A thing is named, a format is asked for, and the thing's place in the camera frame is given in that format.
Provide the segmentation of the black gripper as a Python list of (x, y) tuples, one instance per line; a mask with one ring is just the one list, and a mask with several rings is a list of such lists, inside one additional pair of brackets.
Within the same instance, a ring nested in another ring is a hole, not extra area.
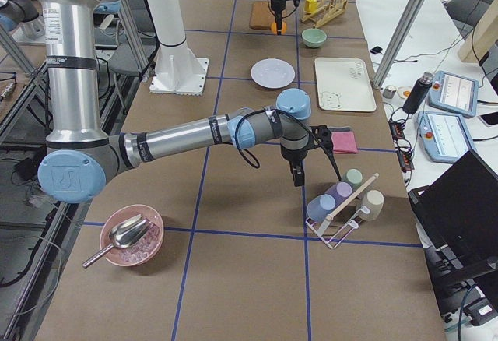
[(286, 4), (291, 1), (294, 7), (297, 8), (300, 4), (300, 0), (270, 0), (270, 8), (275, 14), (275, 34), (282, 34), (283, 19), (282, 13), (286, 9)]
[(305, 185), (303, 161), (307, 156), (309, 143), (309, 138), (297, 140), (287, 138), (280, 139), (281, 154), (282, 157), (289, 162), (295, 187), (302, 187)]

